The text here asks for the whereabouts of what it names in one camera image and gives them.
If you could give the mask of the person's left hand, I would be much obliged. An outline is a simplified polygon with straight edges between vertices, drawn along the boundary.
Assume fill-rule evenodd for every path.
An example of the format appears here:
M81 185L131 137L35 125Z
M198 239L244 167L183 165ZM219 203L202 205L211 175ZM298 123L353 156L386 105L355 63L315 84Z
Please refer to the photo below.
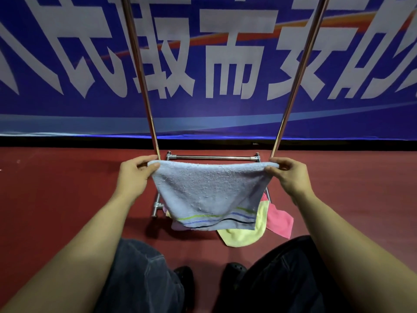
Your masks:
M140 156L122 162L113 198L132 204L145 190L148 178L140 176L140 165L157 160L157 155Z

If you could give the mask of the person's right hand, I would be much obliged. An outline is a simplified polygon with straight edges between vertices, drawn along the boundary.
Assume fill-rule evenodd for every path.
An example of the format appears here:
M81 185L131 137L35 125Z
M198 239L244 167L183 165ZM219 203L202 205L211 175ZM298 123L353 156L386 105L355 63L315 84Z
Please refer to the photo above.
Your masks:
M306 198L315 197L306 164L285 157L271 157L269 161L279 165L277 168L282 170L282 180L279 182L295 205Z

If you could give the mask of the light blue striped towel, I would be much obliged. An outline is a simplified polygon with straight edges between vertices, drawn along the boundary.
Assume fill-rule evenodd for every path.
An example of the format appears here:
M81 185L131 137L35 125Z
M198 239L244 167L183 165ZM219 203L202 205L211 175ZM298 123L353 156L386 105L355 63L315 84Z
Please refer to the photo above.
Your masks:
M154 160L152 174L170 217L190 230L254 230L277 163L200 164Z

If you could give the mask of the person's right forearm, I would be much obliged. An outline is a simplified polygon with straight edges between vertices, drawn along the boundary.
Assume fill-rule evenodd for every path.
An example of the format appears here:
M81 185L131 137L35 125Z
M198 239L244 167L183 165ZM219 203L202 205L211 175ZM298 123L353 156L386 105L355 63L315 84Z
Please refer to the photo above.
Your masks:
M291 193L320 256L360 313L417 313L417 274L311 191Z

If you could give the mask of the person's left forearm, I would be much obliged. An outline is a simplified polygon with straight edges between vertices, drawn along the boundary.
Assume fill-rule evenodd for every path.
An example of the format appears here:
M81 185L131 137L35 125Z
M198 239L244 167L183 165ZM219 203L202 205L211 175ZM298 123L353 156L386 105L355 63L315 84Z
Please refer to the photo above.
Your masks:
M134 201L115 193L0 313L92 313Z

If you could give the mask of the pink towel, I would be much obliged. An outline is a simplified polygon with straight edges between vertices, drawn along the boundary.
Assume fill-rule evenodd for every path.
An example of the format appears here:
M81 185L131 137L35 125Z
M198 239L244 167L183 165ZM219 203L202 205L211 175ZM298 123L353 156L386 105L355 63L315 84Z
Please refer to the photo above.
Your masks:
M266 194L263 194L261 201L268 202L266 228L276 235L290 239L294 224L294 218L286 211L278 210L272 204Z

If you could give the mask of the yellow towel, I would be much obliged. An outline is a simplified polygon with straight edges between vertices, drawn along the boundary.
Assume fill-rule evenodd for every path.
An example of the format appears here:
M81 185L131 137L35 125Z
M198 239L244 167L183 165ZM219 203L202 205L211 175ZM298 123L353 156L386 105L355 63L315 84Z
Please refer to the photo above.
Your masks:
M257 242L264 234L267 223L269 201L261 201L258 207L254 230L229 229L218 230L224 244L228 247L245 247Z

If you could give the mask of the metal clothes drying rack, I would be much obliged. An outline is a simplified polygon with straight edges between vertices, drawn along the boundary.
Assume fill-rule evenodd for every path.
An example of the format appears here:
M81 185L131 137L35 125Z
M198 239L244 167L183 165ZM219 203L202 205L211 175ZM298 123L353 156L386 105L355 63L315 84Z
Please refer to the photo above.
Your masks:
M271 157L274 157L276 150L279 148L280 142L282 140L286 124L289 120L289 116L298 92L298 89L301 85L302 78L304 76L308 60L310 58L312 49L314 47L315 40L320 30L320 25L324 18L325 11L329 4L330 0L319 0L317 3L316 10L314 12L314 17L311 21L310 30L308 36L306 38L305 47L303 50L302 57L299 62L299 66L296 70L296 74L294 76L293 84L291 86L289 99L283 114L283 118L281 121L281 125L278 131L278 134L275 139L274 147L271 152ZM143 61L140 53L140 47L138 43L138 36L136 31L136 26L134 23L133 12L131 7L130 0L121 0L123 15L126 21L126 27L128 32L128 39L131 45L131 53L133 57L133 62L135 66L135 71L138 77L138 83L141 89L141 94L143 97L143 102L145 104L145 110L147 114L147 121L149 125L149 131L151 140L153 143L154 151L156 152L156 156L158 159L161 159L160 150L158 145L158 139L155 131L154 119L151 111L151 106L149 102L149 95L148 95L148 88L146 83L146 77L143 70ZM260 161L260 156L256 155L254 158L250 157L236 157L236 156L172 156L175 159L194 159L194 160L224 160L224 161Z

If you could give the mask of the person's dark jeans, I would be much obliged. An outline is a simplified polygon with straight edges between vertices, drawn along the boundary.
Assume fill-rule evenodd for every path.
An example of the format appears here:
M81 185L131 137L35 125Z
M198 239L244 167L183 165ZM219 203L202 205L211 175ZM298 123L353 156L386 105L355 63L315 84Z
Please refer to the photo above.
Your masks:
M93 313L181 313L184 288L164 256L121 239ZM308 235L281 244L248 268L214 313L355 313Z

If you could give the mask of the person's black right shoe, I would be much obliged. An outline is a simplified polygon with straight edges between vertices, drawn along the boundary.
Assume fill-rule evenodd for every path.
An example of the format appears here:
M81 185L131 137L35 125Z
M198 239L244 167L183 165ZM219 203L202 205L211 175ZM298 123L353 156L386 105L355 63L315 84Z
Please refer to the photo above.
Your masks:
M222 273L220 282L220 295L229 297L238 289L247 268L240 263L228 263Z

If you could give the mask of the person's black shoe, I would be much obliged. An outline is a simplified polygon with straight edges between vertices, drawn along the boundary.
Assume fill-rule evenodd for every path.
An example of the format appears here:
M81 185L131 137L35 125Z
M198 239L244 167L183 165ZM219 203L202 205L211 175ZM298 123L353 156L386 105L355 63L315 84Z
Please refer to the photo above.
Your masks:
M220 282L220 295L229 297L238 289L247 268L240 263L228 263L222 273Z
M181 313L190 313L195 308L195 279L194 273L189 266L174 269L180 283L184 288L184 303Z

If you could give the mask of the person's black left shoe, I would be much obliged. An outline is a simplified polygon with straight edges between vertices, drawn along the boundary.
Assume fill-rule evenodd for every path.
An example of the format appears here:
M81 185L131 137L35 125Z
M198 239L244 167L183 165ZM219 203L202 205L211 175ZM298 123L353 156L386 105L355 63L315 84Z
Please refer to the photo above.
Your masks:
M184 288L184 303L181 313L190 313L195 308L195 279L194 273L189 266L174 269L180 283Z

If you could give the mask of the blue banner with white print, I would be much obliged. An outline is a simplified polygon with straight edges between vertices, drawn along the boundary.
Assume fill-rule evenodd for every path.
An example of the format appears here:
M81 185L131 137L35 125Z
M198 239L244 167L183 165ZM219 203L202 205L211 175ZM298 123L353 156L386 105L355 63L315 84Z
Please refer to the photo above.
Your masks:
M160 138L274 139L319 0L131 0ZM0 136L149 136L121 0L0 0ZM417 140L417 0L329 0L285 139Z

